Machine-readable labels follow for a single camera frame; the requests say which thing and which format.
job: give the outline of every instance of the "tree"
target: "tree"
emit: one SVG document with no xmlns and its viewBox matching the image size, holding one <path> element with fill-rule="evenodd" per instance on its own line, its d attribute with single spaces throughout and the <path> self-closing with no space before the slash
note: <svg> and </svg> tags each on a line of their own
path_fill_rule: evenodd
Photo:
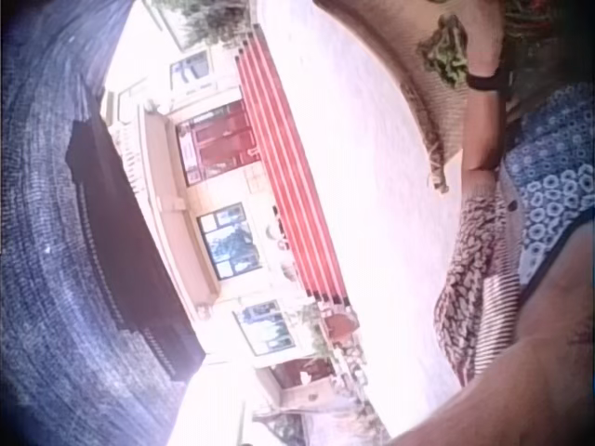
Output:
<svg viewBox="0 0 595 446">
<path fill-rule="evenodd" d="M 152 0 L 157 7 L 181 13 L 187 20 L 189 45 L 229 44 L 249 29 L 247 0 Z"/>
</svg>

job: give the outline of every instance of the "building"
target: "building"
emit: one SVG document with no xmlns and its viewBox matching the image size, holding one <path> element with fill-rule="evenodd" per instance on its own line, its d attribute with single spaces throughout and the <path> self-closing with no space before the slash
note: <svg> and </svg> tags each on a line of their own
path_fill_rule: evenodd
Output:
<svg viewBox="0 0 595 446">
<path fill-rule="evenodd" d="M 137 1 L 103 116 L 205 364 L 242 359 L 270 406 L 323 404 L 318 307 L 349 299 L 266 41 L 188 46 L 180 20 Z"/>
</svg>

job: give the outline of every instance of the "paved ground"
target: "paved ground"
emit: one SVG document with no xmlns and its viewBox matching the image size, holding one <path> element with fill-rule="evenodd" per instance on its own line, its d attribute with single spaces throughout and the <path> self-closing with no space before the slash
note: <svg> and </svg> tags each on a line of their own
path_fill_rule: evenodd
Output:
<svg viewBox="0 0 595 446">
<path fill-rule="evenodd" d="M 439 196 L 388 73 L 311 0 L 259 0 L 258 18 L 361 319 L 368 393 L 397 435 L 456 391 L 431 320 L 456 235 L 459 160 Z"/>
</svg>

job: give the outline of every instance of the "blue patterned fabric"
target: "blue patterned fabric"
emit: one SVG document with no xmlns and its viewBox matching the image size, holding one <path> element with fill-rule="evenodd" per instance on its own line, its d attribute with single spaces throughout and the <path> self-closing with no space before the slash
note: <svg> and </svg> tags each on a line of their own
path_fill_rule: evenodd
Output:
<svg viewBox="0 0 595 446">
<path fill-rule="evenodd" d="M 2 30 L 2 418 L 28 444 L 166 444 L 186 387 L 116 327 L 65 161 L 131 5 L 54 0 Z"/>
<path fill-rule="evenodd" d="M 593 84 L 569 85 L 522 119 L 504 160 L 524 205 L 526 286 L 577 222 L 593 218 Z"/>
</svg>

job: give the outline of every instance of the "person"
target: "person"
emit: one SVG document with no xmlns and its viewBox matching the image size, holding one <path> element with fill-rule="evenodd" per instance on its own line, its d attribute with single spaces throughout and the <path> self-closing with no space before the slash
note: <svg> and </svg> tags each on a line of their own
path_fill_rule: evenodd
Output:
<svg viewBox="0 0 595 446">
<path fill-rule="evenodd" d="M 593 84 L 506 126 L 503 8 L 467 0 L 460 17 L 463 198 L 435 326 L 462 389 L 393 446 L 594 440 Z"/>
</svg>

